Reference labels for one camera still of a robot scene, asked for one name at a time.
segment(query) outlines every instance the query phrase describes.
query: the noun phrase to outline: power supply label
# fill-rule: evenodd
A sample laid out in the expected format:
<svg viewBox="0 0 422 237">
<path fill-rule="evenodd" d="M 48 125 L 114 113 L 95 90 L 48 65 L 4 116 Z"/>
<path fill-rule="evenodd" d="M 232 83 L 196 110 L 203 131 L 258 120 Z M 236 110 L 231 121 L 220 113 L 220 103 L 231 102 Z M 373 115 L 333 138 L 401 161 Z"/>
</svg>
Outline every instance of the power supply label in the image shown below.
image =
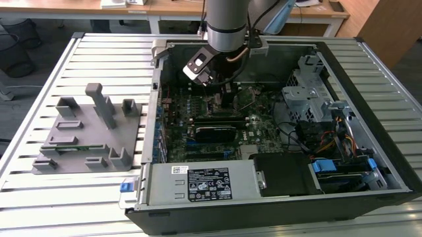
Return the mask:
<svg viewBox="0 0 422 237">
<path fill-rule="evenodd" d="M 228 168 L 190 169 L 187 180 L 191 202 L 232 199 Z"/>
</svg>

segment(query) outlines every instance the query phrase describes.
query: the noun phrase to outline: barcode sticker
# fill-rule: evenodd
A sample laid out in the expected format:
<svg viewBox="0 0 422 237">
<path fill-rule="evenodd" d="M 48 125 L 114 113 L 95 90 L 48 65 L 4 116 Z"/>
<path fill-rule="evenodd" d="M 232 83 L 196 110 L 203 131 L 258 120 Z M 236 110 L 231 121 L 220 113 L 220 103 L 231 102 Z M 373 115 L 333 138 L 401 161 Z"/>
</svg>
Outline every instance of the barcode sticker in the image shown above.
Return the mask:
<svg viewBox="0 0 422 237">
<path fill-rule="evenodd" d="M 188 166 L 172 166 L 171 174 L 187 174 L 188 169 Z"/>
<path fill-rule="evenodd" d="M 128 13 L 135 13 L 135 14 L 147 14 L 146 11 L 127 11 Z"/>
</svg>

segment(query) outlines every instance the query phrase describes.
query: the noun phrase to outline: slotted metal surface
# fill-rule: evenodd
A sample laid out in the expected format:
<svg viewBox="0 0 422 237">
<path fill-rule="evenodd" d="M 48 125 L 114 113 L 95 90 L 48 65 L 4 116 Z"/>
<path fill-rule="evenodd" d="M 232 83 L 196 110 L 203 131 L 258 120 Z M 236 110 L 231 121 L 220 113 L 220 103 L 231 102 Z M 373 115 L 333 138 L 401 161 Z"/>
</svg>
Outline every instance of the slotted metal surface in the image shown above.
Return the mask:
<svg viewBox="0 0 422 237">
<path fill-rule="evenodd" d="M 136 141 L 143 150 L 152 79 L 151 46 L 154 39 L 180 36 L 86 34 L 72 39 L 52 76 L 0 160 L 0 236 L 146 236 L 119 209 L 119 184 L 139 175 L 140 154 L 127 172 L 32 175 L 39 154 L 57 115 L 53 105 L 60 95 L 78 103 L 92 103 L 84 86 L 100 82 L 114 103 L 134 98 L 143 104 Z M 422 114 L 395 78 L 377 62 L 363 44 L 353 39 L 275 38 L 268 40 L 323 40 L 341 62 L 359 92 L 374 110 L 393 140 L 422 177 Z M 333 79 L 334 90 L 342 98 Z M 184 236 L 419 236 L 422 199 L 401 206 L 383 207 L 350 221 L 310 223 L 271 228 L 188 234 Z"/>
</svg>

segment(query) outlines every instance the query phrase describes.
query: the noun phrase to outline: blue plastic clip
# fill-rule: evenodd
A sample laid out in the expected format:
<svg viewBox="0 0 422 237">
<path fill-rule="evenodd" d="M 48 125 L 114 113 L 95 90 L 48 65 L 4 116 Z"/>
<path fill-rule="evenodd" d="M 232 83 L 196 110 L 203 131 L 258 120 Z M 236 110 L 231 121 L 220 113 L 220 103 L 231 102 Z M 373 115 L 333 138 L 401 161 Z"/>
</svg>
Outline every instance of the blue plastic clip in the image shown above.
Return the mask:
<svg viewBox="0 0 422 237">
<path fill-rule="evenodd" d="M 120 184 L 120 192 L 130 193 L 134 191 L 134 183 L 122 183 Z"/>
<path fill-rule="evenodd" d="M 313 163 L 314 172 L 337 171 L 333 160 L 319 159 Z"/>
<path fill-rule="evenodd" d="M 370 168 L 373 170 L 377 169 L 377 163 L 375 163 L 375 160 L 373 158 L 369 158 L 369 165 L 370 165 Z"/>
</svg>

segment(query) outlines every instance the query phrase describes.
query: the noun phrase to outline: motherboard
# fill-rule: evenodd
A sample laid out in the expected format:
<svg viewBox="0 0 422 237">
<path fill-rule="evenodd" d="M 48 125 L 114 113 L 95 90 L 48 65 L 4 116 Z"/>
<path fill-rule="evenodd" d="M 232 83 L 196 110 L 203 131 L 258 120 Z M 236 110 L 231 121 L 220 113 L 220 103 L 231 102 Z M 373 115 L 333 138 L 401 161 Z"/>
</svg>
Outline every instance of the motherboard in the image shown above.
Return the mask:
<svg viewBox="0 0 422 237">
<path fill-rule="evenodd" d="M 191 87 L 164 90 L 167 162 L 247 159 L 247 152 L 283 152 L 271 109 L 276 92 L 262 85 L 239 84 L 232 103 L 222 106 L 220 98 L 192 93 Z M 199 137 L 202 130 L 224 127 L 222 137 Z"/>
</svg>

